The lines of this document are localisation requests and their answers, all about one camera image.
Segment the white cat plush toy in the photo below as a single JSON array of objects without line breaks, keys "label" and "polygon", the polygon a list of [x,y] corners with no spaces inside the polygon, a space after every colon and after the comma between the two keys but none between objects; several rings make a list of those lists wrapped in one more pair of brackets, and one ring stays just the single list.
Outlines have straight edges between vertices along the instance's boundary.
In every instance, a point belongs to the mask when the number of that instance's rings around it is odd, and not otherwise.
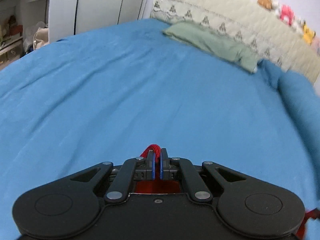
[{"label": "white cat plush toy", "polygon": [[299,33],[300,35],[303,34],[303,23],[298,18],[293,20],[291,27],[295,32]]}]

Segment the light pink plush toy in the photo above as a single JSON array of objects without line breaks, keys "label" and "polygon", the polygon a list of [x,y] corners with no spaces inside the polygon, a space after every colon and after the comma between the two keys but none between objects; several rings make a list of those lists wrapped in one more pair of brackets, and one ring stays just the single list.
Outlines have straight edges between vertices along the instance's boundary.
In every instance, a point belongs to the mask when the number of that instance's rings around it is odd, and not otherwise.
[{"label": "light pink plush toy", "polygon": [[320,38],[315,36],[313,38],[311,48],[315,51],[315,53],[319,56],[320,55]]}]

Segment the cream quilted headboard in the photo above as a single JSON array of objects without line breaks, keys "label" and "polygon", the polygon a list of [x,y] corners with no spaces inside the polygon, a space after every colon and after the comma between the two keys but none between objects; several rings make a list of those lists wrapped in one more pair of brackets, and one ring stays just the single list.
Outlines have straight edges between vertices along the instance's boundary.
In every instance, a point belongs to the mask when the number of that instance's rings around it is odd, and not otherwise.
[{"label": "cream quilted headboard", "polygon": [[153,0],[151,18],[192,21],[240,41],[282,70],[319,78],[319,56],[273,12],[250,0]]}]

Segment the white shelf unit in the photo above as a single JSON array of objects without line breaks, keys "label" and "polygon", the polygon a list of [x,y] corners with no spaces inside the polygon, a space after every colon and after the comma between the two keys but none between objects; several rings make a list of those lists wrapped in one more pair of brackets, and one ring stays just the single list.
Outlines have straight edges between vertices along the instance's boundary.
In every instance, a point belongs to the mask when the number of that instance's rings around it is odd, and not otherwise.
[{"label": "white shelf unit", "polygon": [[22,57],[34,34],[48,30],[48,43],[74,35],[78,0],[1,0],[1,68]]}]

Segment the folded blue duvet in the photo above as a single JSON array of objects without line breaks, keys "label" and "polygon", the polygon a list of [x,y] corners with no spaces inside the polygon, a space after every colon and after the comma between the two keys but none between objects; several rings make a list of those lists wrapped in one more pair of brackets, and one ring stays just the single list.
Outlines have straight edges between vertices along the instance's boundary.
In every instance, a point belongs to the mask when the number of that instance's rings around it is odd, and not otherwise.
[{"label": "folded blue duvet", "polygon": [[277,90],[303,139],[314,169],[319,172],[319,96],[303,75],[282,71],[272,62],[262,59],[258,68],[265,83]]}]

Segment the brown plush toy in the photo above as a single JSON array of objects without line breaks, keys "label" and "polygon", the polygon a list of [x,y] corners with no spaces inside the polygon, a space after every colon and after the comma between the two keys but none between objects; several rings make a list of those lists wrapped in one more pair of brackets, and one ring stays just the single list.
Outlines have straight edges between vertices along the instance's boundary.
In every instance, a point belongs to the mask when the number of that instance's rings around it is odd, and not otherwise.
[{"label": "brown plush toy", "polygon": [[272,9],[272,0],[257,0],[257,3],[267,10]]}]

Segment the white wardrobe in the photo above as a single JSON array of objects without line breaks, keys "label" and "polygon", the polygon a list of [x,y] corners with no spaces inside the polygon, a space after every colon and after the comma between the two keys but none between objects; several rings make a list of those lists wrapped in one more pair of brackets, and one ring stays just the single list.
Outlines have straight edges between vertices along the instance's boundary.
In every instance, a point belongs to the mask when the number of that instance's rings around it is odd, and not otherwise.
[{"label": "white wardrobe", "polygon": [[49,0],[49,42],[142,18],[146,0]]}]

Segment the green pillow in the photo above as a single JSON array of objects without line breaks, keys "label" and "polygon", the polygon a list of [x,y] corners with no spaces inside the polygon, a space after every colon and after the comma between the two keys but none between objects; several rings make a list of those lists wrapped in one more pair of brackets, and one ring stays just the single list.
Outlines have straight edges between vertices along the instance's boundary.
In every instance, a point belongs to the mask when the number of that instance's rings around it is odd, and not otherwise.
[{"label": "green pillow", "polygon": [[191,45],[222,60],[242,67],[249,73],[257,72],[259,57],[248,46],[228,35],[211,31],[192,22],[178,22],[163,30],[173,40]]}]

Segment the blue bed sheet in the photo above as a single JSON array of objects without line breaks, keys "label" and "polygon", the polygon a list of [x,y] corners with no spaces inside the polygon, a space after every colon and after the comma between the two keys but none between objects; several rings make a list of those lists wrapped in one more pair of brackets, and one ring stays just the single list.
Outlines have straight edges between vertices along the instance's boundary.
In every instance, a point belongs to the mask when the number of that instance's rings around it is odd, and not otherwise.
[{"label": "blue bed sheet", "polygon": [[1,239],[14,201],[149,145],[211,160],[319,207],[319,172],[279,92],[148,19],[64,38],[1,71]]}]

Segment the yellow plush toy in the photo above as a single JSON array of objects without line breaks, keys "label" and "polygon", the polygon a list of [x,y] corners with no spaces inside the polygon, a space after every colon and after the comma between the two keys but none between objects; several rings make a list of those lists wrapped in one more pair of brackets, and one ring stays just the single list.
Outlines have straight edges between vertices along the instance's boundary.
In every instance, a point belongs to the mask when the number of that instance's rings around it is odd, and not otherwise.
[{"label": "yellow plush toy", "polygon": [[303,23],[303,27],[302,27],[302,30],[303,30],[303,40],[308,44],[308,45],[311,45],[312,44],[312,41],[313,39],[315,38],[316,36],[316,32],[311,30],[306,22],[304,21]]}]

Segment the red sweater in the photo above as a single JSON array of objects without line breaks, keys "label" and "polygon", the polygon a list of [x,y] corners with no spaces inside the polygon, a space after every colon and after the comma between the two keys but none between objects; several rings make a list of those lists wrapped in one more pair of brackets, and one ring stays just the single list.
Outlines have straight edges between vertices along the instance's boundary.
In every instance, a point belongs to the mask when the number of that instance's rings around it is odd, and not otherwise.
[{"label": "red sweater", "polygon": [[[178,182],[171,180],[162,180],[160,179],[159,171],[160,168],[156,166],[161,163],[161,148],[152,144],[148,146],[144,152],[140,155],[141,157],[147,158],[148,155],[152,156],[152,164],[155,168],[155,179],[153,180],[141,180],[136,182],[135,193],[151,193],[151,194],[160,194],[160,193],[181,193],[181,187]],[[314,209],[311,211],[306,211],[303,222],[296,233],[296,236],[299,239],[306,239],[306,223],[308,220],[319,220],[319,209]]]}]

